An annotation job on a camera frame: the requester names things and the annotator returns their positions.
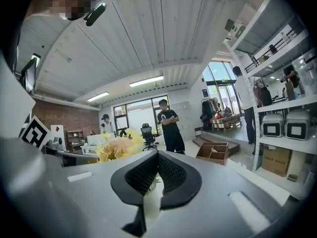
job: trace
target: black mesh chair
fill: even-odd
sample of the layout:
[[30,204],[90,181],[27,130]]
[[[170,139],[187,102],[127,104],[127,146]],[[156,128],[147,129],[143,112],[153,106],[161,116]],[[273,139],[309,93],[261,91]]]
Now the black mesh chair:
[[154,144],[155,138],[152,135],[152,127],[148,123],[144,123],[141,128],[142,136],[145,139],[143,151],[148,151],[151,148],[157,149],[157,145]]

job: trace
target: white shelving unit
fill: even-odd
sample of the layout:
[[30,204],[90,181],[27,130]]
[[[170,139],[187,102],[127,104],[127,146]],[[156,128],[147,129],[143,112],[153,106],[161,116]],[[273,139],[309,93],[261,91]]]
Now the white shelving unit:
[[304,176],[301,175],[296,182],[288,180],[286,177],[278,176],[270,171],[267,171],[263,168],[259,168],[255,173],[265,180],[287,190],[291,196],[295,197],[298,200],[301,200],[306,197],[307,191],[304,188]]
[[273,111],[273,110],[288,109],[292,107],[298,107],[298,106],[317,102],[316,94],[309,95],[309,96],[300,95],[300,97],[301,98],[296,100],[281,101],[266,107],[257,108],[257,112],[260,113],[260,112],[267,112],[267,111]]
[[243,52],[250,56],[254,56],[263,47],[280,32],[295,17],[295,13],[290,8],[289,4],[284,0],[264,0],[260,9],[255,14],[245,31],[241,34],[236,43],[227,47],[232,53],[236,64],[241,68],[243,77],[247,88],[249,90],[253,108],[255,111],[256,120],[256,147],[253,164],[253,172],[261,176],[265,180],[275,184],[276,186],[287,190],[293,197],[303,199],[307,196],[307,191],[304,188],[304,181],[306,178],[304,170],[299,175],[296,182],[287,180],[287,177],[281,177],[270,171],[264,170],[262,167],[258,168],[260,143],[273,145],[281,148],[291,149],[299,152],[316,155],[317,149],[317,133],[316,128],[311,133],[311,136],[306,141],[294,140],[284,137],[260,137],[260,120],[259,113],[281,110],[291,107],[302,106],[317,102],[317,95],[304,96],[292,101],[281,101],[270,106],[257,108],[256,99],[253,93],[253,87],[250,84],[250,77],[264,77],[272,72],[272,70],[281,69],[293,60],[307,52],[310,47],[310,36],[307,30],[299,33],[290,43],[286,44],[276,54],[272,55],[268,60],[247,72],[241,65],[236,51]]
[[290,43],[281,48],[276,54],[272,55],[264,63],[255,67],[248,73],[248,77],[265,77],[270,72],[281,68],[285,64],[291,63],[294,59],[303,55],[309,49],[309,34],[307,30],[302,31]]
[[260,137],[260,143],[267,144],[267,145],[274,145],[281,148],[291,149],[303,153],[309,153],[317,155],[317,133],[316,129],[311,133],[311,136],[306,141],[290,139],[285,136],[283,137],[267,137],[262,136]]

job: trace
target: fluorescent light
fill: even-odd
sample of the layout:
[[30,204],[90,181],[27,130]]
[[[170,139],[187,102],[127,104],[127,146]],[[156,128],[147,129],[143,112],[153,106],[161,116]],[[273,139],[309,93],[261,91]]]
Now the fluorescent light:
[[134,112],[134,111],[138,111],[138,110],[141,110],[141,109],[131,110],[131,111],[129,111],[129,113]]
[[40,62],[40,57],[36,56],[36,55],[32,55],[31,59],[36,58],[36,67],[39,65]]
[[109,94],[108,92],[104,92],[104,93],[101,93],[100,95],[97,95],[97,96],[95,96],[95,97],[92,97],[92,98],[88,99],[87,101],[91,102],[91,101],[94,101],[94,100],[96,100],[96,99],[99,99],[99,98],[101,98],[101,97],[103,97],[103,96],[106,96],[106,95],[108,95],[108,94]]
[[131,83],[129,84],[131,87],[135,87],[135,86],[138,86],[138,85],[143,85],[143,84],[146,84],[146,83],[151,83],[151,82],[155,82],[155,81],[159,81],[159,80],[162,80],[164,79],[163,76],[158,76],[158,77],[152,77],[152,78],[148,78],[148,79],[145,79],[145,80],[141,80],[141,81],[138,81],[138,82],[135,82],[135,83]]

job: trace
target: white shirt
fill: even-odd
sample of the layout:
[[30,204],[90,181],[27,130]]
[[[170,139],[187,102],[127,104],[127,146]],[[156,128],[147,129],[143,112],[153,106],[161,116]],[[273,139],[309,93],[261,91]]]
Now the white shirt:
[[105,126],[100,128],[100,134],[106,133],[106,132],[114,132],[112,123],[109,122],[108,124],[105,123]]
[[246,81],[244,79],[243,76],[238,76],[237,77],[237,81],[234,84],[236,91],[238,92],[241,102],[242,102],[242,106],[243,109],[249,109],[252,108],[252,101],[251,101],[251,95],[249,93]]

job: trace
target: black t-shirt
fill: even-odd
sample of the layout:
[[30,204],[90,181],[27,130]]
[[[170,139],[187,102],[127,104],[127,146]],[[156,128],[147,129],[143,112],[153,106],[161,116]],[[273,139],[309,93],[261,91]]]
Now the black t-shirt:
[[[172,116],[178,117],[174,110],[167,110],[165,112],[161,111],[158,114],[158,122],[162,121],[162,119],[169,119]],[[162,124],[162,129],[164,134],[176,134],[179,132],[178,126],[175,122],[170,123],[168,125]]]
[[[288,67],[286,67],[286,68],[284,69],[284,74],[285,74],[286,76],[288,76],[293,70],[294,70],[294,67],[293,67],[292,65],[290,65],[290,66],[288,66]],[[292,76],[291,78],[289,78],[289,80],[292,81],[294,88],[298,87],[299,78],[298,78],[297,74],[294,75],[294,76]]]

